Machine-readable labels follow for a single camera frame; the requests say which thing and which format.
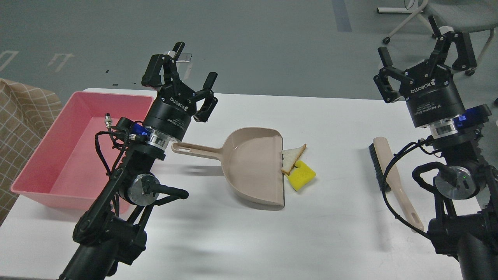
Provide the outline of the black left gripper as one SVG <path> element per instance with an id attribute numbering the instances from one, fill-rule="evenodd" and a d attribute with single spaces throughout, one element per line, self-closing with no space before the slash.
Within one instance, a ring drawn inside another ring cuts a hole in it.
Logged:
<path id="1" fill-rule="evenodd" d="M 167 54 L 152 55 L 142 76 L 142 86 L 160 89 L 146 115 L 145 126 L 178 141 L 183 140 L 192 117 L 196 122 L 207 122 L 218 103 L 213 92 L 217 72 L 210 72 L 203 88 L 197 92 L 182 84 L 177 60 L 184 47 L 184 42 L 177 42 Z M 179 87 L 180 95 L 175 94 L 173 87 Z M 204 100 L 204 103 L 197 110 L 196 103 L 201 100 Z"/>

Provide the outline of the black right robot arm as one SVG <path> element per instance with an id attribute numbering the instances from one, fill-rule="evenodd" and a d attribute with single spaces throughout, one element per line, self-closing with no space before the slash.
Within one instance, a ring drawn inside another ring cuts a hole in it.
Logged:
<path id="1" fill-rule="evenodd" d="M 428 59 L 406 70 L 396 69 L 386 47 L 378 49 L 382 62 L 374 82 L 386 103 L 406 101 L 413 124 L 429 128 L 426 139 L 408 143 L 393 154 L 384 138 L 369 146 L 379 188 L 393 216 L 429 239 L 437 254 L 459 262 L 464 280 L 497 279 L 497 169 L 478 146 L 481 129 L 491 111 L 483 104 L 466 109 L 453 80 L 454 71 L 477 65 L 468 33 L 429 23 L 437 38 Z M 435 218 L 423 229 L 402 191 L 396 162 L 409 152 L 432 146 L 445 163 L 417 166 L 413 180 L 434 195 Z"/>

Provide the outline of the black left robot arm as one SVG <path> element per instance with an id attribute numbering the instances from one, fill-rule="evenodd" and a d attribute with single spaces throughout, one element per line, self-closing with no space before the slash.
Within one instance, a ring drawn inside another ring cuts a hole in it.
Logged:
<path id="1" fill-rule="evenodd" d="M 96 200 L 78 220 L 72 238 L 79 244 L 59 276 L 61 280 L 103 280 L 119 263 L 131 265 L 146 249 L 145 227 L 155 206 L 186 199 L 186 190 L 163 185 L 151 173 L 165 159 L 171 142 L 183 140 L 192 120 L 207 122 L 218 100 L 213 93 L 217 73 L 208 74 L 194 91 L 180 78 L 177 64 L 185 47 L 177 42 L 166 54 L 151 56 L 142 85 L 156 90 L 146 117 L 121 117 L 95 134 L 95 150 L 108 177 Z"/>

